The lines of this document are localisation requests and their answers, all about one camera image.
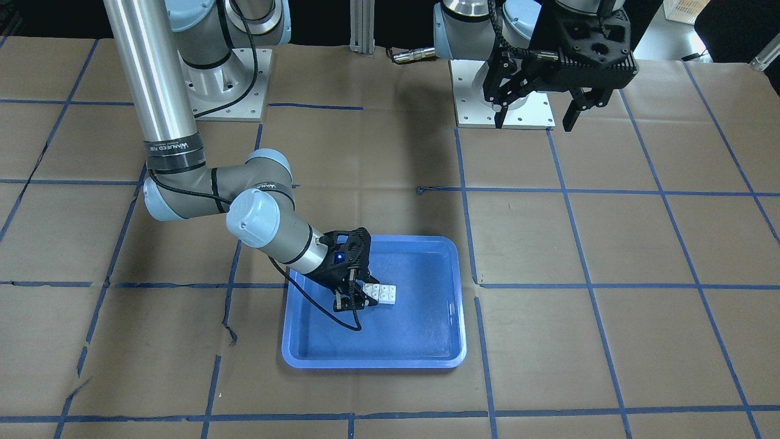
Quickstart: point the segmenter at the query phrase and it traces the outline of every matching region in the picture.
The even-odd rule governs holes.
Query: blue tray
[[[458,252],[445,237],[371,237],[371,274],[398,287],[394,305],[358,311],[363,330],[340,327],[292,285],[282,357],[299,369],[452,368],[466,358]],[[334,295],[303,274],[291,277],[327,310]],[[335,314],[354,325],[351,312]]]

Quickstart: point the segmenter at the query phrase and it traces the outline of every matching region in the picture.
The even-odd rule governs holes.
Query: blue grid
[[[4,37],[0,41],[0,48],[5,43],[6,38]],[[90,327],[87,332],[86,336],[86,342],[87,346],[83,347],[83,350],[81,352],[81,356],[79,359],[79,362],[76,366],[77,372],[80,375],[81,370],[83,368],[83,364],[87,359],[87,353],[88,353],[88,346],[89,343],[91,343],[92,337],[94,336],[95,328],[97,327],[97,321],[99,317],[100,308],[102,305],[102,302],[105,298],[105,293],[108,290],[109,286],[113,287],[124,287],[124,288],[171,288],[171,287],[191,287],[191,288],[224,288],[226,289],[225,293],[225,314],[222,321],[223,326],[228,330],[231,334],[231,337],[233,341],[236,340],[236,334],[230,329],[229,326],[229,313],[230,313],[230,305],[232,300],[232,291],[234,288],[283,288],[284,284],[253,284],[253,283],[236,283],[236,270],[238,266],[238,261],[240,257],[241,252],[241,244],[238,242],[236,244],[236,251],[233,256],[233,261],[230,269],[229,279],[227,283],[224,284],[170,284],[170,283],[121,283],[121,284],[111,284],[110,277],[112,275],[112,271],[114,269],[114,266],[116,264],[116,259],[118,258],[119,251],[122,247],[122,243],[124,241],[127,228],[129,226],[129,220],[133,214],[133,210],[135,209],[136,202],[137,202],[137,196],[140,192],[140,189],[143,184],[144,180],[144,174],[146,172],[145,167],[142,170],[139,179],[136,181],[98,181],[98,180],[35,180],[33,179],[33,174],[35,173],[35,170],[37,169],[37,165],[40,164],[41,160],[43,159],[43,156],[45,152],[48,149],[48,146],[55,136],[55,133],[57,131],[57,128],[59,127],[60,123],[62,122],[62,118],[65,114],[65,111],[68,109],[70,105],[132,105],[132,102],[84,102],[84,101],[73,101],[73,96],[75,95],[76,89],[78,88],[80,81],[83,79],[83,75],[86,72],[86,69],[90,63],[90,60],[92,58],[92,55],[94,54],[94,50],[96,48],[98,41],[95,41],[89,55],[87,56],[87,60],[83,64],[83,68],[80,71],[80,74],[78,78],[76,79],[76,83],[73,86],[73,89],[71,90],[69,97],[65,101],[40,101],[40,100],[23,100],[23,99],[0,99],[0,102],[13,102],[13,103],[43,103],[43,104],[56,104],[56,105],[63,105],[62,111],[59,114],[59,117],[54,125],[54,127],[51,130],[51,133],[49,134],[49,137],[46,141],[46,144],[41,151],[41,154],[37,160],[37,164],[33,170],[33,172],[30,175],[30,178],[27,180],[16,180],[16,179],[4,179],[0,180],[0,184],[2,183],[8,183],[8,184],[24,184],[23,190],[19,194],[18,198],[16,199],[16,203],[14,204],[11,213],[8,215],[8,218],[5,220],[2,230],[0,230],[0,241],[4,237],[6,231],[8,230],[9,224],[12,221],[12,218],[14,217],[16,210],[19,208],[19,205],[21,201],[23,200],[23,195],[29,184],[107,184],[107,185],[128,185],[128,186],[135,186],[135,193],[133,200],[130,202],[128,211],[126,214],[126,218],[124,221],[124,224],[122,225],[122,229],[119,232],[119,237],[115,246],[114,253],[112,255],[112,260],[109,263],[108,272],[106,273],[105,280],[101,286],[101,293],[99,295],[99,298],[97,300],[97,303],[95,305],[94,313],[92,315],[91,321],[90,321]],[[548,131],[548,141],[551,148],[551,153],[553,155],[553,159],[555,162],[555,168],[558,173],[558,178],[561,187],[560,188],[505,188],[505,187],[467,187],[466,181],[465,181],[465,173],[463,168],[463,157],[461,153],[461,146],[460,146],[460,139],[457,128],[455,129],[455,140],[456,140],[456,151],[458,155],[458,163],[459,163],[459,172],[460,172],[460,187],[421,187],[418,190],[418,193],[422,193],[424,191],[460,191],[462,194],[462,200],[463,200],[463,210],[465,215],[465,221],[466,221],[466,232],[467,232],[467,240],[468,240],[468,246],[469,246],[469,253],[470,253],[470,265],[472,270],[472,275],[475,280],[477,280],[476,276],[476,263],[473,253],[473,236],[471,232],[471,223],[470,223],[470,215],[469,215],[469,207],[468,207],[468,196],[467,194],[469,192],[475,192],[475,191],[506,191],[506,192],[551,192],[551,193],[560,193],[563,195],[567,213],[569,214],[569,220],[571,223],[573,235],[576,241],[577,251],[580,256],[580,262],[582,265],[583,273],[586,278],[586,283],[584,284],[482,284],[481,287],[486,288],[582,288],[587,289],[589,292],[591,304],[593,306],[594,310],[594,316],[596,319],[596,323],[599,329],[599,334],[601,336],[602,346],[604,348],[604,353],[607,357],[607,363],[608,367],[610,369],[610,374],[612,376],[612,381],[615,387],[615,396],[617,397],[619,407],[618,408],[605,408],[605,409],[563,409],[563,410],[496,410],[494,403],[493,403],[493,395],[492,395],[492,383],[491,383],[491,376],[490,376],[490,366],[489,366],[489,360],[488,360],[488,348],[487,343],[485,340],[485,334],[484,334],[484,322],[482,317],[482,311],[481,311],[481,304],[479,298],[475,298],[475,313],[477,314],[477,325],[480,335],[480,351],[482,354],[482,360],[483,360],[483,369],[484,369],[484,379],[485,379],[485,387],[487,392],[487,411],[469,411],[469,412],[380,412],[380,413],[371,413],[367,415],[355,415],[354,413],[309,413],[309,414],[294,414],[294,413],[278,413],[278,414],[226,414],[226,415],[213,415],[212,414],[212,408],[214,404],[214,397],[216,388],[218,386],[218,374],[220,369],[220,364],[222,357],[219,355],[216,355],[214,358],[214,370],[212,373],[211,378],[211,386],[209,388],[209,394],[208,394],[208,400],[207,400],[207,408],[204,414],[192,414],[192,415],[174,415],[174,416],[148,416],[148,417],[128,417],[128,416],[72,416],[69,414],[69,408],[70,405],[78,393],[78,391],[87,383],[81,384],[80,387],[75,389],[64,401],[63,407],[62,407],[62,413],[60,416],[0,416],[0,423],[57,423],[57,430],[55,433],[55,438],[59,438],[62,434],[62,430],[64,428],[64,425],[66,423],[111,423],[111,422],[129,422],[129,421],[135,421],[135,422],[181,422],[183,420],[190,421],[190,422],[202,422],[203,428],[201,437],[206,438],[209,425],[211,422],[228,422],[228,421],[251,421],[251,420],[345,420],[347,423],[347,437],[353,438],[354,437],[354,423],[356,420],[361,419],[428,419],[428,418],[489,418],[490,424],[491,424],[491,436],[494,439],[497,439],[499,437],[498,428],[496,426],[496,418],[499,417],[528,417],[528,416],[599,416],[599,415],[613,415],[613,416],[621,416],[624,428],[626,430],[626,437],[631,438],[631,432],[628,422],[628,415],[632,414],[658,414],[658,413],[683,413],[683,412],[744,412],[746,413],[746,416],[748,420],[750,421],[750,425],[753,428],[753,432],[757,439],[761,439],[761,433],[759,432],[757,425],[755,423],[755,420],[753,418],[753,412],[778,412],[780,411],[780,405],[750,405],[749,402],[746,399],[746,396],[744,394],[744,391],[742,389],[742,386],[739,382],[739,378],[736,375],[736,371],[733,368],[731,359],[729,357],[728,350],[726,349],[725,342],[722,339],[722,336],[720,334],[720,330],[718,329],[718,326],[715,322],[714,316],[712,314],[712,311],[710,309],[710,306],[707,302],[707,296],[704,293],[704,289],[740,289],[740,290],[773,290],[777,291],[780,290],[780,285],[738,285],[738,284],[702,284],[697,276],[696,270],[693,266],[693,261],[690,258],[690,254],[687,250],[687,247],[685,245],[685,242],[683,240],[683,237],[681,233],[679,232],[679,228],[677,227],[675,217],[672,213],[671,207],[669,206],[667,197],[669,195],[685,195],[685,196],[750,196],[754,199],[754,201],[757,204],[757,207],[759,208],[762,216],[764,217],[764,220],[766,221],[770,231],[772,232],[775,240],[780,243],[780,239],[778,239],[777,231],[770,221],[768,215],[764,211],[763,206],[761,205],[761,201],[758,197],[778,197],[780,196],[780,193],[762,193],[762,192],[756,192],[753,190],[753,186],[748,181],[747,175],[743,172],[738,159],[736,158],[735,153],[733,152],[731,145],[729,144],[729,141],[727,137],[725,136],[720,124],[718,123],[717,118],[715,117],[714,113],[712,112],[710,106],[707,103],[706,98],[704,97],[703,93],[701,92],[701,89],[699,88],[699,85],[697,84],[695,78],[693,77],[693,74],[690,72],[690,69],[686,67],[686,71],[691,79],[691,82],[693,86],[696,88],[697,93],[701,97],[701,100],[703,102],[703,105],[707,108],[707,111],[709,112],[713,123],[715,127],[717,128],[719,134],[721,135],[722,140],[724,141],[725,147],[729,150],[729,154],[731,155],[735,165],[738,167],[740,175],[743,177],[746,187],[748,189],[748,192],[706,192],[706,191],[664,191],[661,182],[658,179],[658,175],[655,172],[654,165],[652,163],[651,157],[647,151],[647,148],[645,147],[644,140],[642,138],[642,134],[640,132],[639,127],[636,124],[635,119],[633,118],[633,114],[631,112],[631,108],[629,107],[628,102],[626,101],[625,95],[620,92],[622,101],[624,106],[626,107],[629,118],[631,119],[631,122],[633,124],[633,127],[636,131],[637,139],[640,143],[640,146],[643,149],[643,153],[645,154],[645,157],[647,159],[647,164],[651,169],[651,172],[653,174],[653,177],[655,179],[656,185],[658,186],[658,189],[656,191],[622,191],[622,190],[594,190],[594,189],[572,189],[567,188],[566,183],[564,181],[563,173],[561,166],[558,162],[558,156],[555,151],[555,144],[552,140],[552,137]],[[337,106],[337,105],[308,105],[308,104],[296,104],[296,103],[288,103],[288,102],[281,102],[281,103],[275,103],[275,104],[269,104],[269,106],[292,106],[292,107],[303,107],[303,108],[312,108],[312,109],[341,109],[341,110],[363,110],[362,107],[350,107],[350,106]],[[262,134],[262,125],[260,124],[258,126],[257,131],[257,140],[255,144],[255,149],[259,148],[260,146],[260,140],[261,140],[261,134]],[[594,193],[594,194],[631,194],[631,195],[660,195],[661,198],[664,201],[665,208],[667,210],[669,219],[673,225],[673,228],[675,230],[675,233],[677,235],[678,241],[680,243],[680,246],[682,247],[683,253],[686,257],[686,261],[689,265],[690,271],[693,275],[694,283],[693,284],[594,284],[590,281],[590,274],[587,270],[587,264],[584,259],[583,255],[583,249],[582,244],[579,239],[579,234],[576,228],[576,220],[573,215],[573,210],[569,202],[569,194],[572,193]],[[0,280],[0,284],[9,284],[9,285],[16,285],[16,286],[22,286],[22,287],[36,287],[36,286],[43,286],[48,285],[52,287],[89,287],[92,285],[91,282],[58,282],[58,281],[13,281],[13,280]],[[614,365],[612,363],[612,357],[610,354],[608,342],[605,336],[604,327],[601,322],[601,315],[598,310],[598,303],[596,301],[595,295],[594,295],[594,289],[596,288],[696,288],[699,291],[700,298],[702,300],[702,304],[705,308],[705,311],[707,313],[707,317],[711,323],[712,330],[714,331],[714,334],[718,340],[719,347],[721,348],[721,353],[723,354],[724,360],[729,368],[729,372],[732,375],[734,385],[739,393],[740,399],[742,401],[741,405],[698,405],[698,406],[677,406],[677,407],[630,407],[627,408],[623,404],[622,396],[620,393],[619,388],[619,381],[617,377],[617,373],[615,371]]]

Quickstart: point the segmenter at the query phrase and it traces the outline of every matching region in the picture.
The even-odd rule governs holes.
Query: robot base
[[[495,112],[485,105],[482,94],[472,87],[474,77],[483,64],[484,61],[466,59],[450,61],[458,127],[495,129]],[[555,119],[545,93],[532,92],[522,106],[510,109],[504,119],[504,128],[514,130],[546,130],[554,126]]]
[[[233,49],[241,63],[251,72],[254,67],[252,60],[252,49],[237,48]],[[266,105],[266,95],[268,92],[268,78],[271,74],[272,50],[268,48],[258,48],[257,53],[257,81],[249,94],[242,100],[229,106],[226,109],[199,117],[198,120],[226,120],[233,122],[261,122]],[[188,93],[190,105],[193,114],[219,107],[227,104],[233,97],[224,102],[210,102],[199,99],[192,93]]]

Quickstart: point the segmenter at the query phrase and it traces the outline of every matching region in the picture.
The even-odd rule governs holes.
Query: white lego brick
[[[381,304],[395,304],[395,285],[363,284],[363,292]]]

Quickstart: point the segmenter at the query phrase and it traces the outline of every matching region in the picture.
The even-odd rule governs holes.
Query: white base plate
[[[233,51],[239,57],[241,63],[244,66],[247,66],[251,71],[254,67],[251,49],[236,48],[233,49]],[[257,53],[258,74],[257,81],[255,81],[254,87],[252,87],[252,91],[250,91],[250,93],[244,99],[241,99],[228,108],[201,116],[197,118],[198,120],[262,122],[265,111],[265,97],[268,91],[268,78],[271,75],[271,56],[273,55],[273,51],[269,48],[258,48],[255,50],[255,52]],[[190,105],[193,109],[193,114],[208,109],[213,109],[230,102],[208,102],[196,98],[192,95],[189,95],[189,97]]]
[[[452,73],[452,94],[455,98],[455,111],[458,127],[495,129],[495,111],[485,105],[481,93],[471,87],[477,71],[484,61],[453,59],[450,61]],[[503,128],[513,130],[546,130],[555,127],[550,101],[546,93],[531,92],[526,103],[518,109],[509,110],[504,119]]]

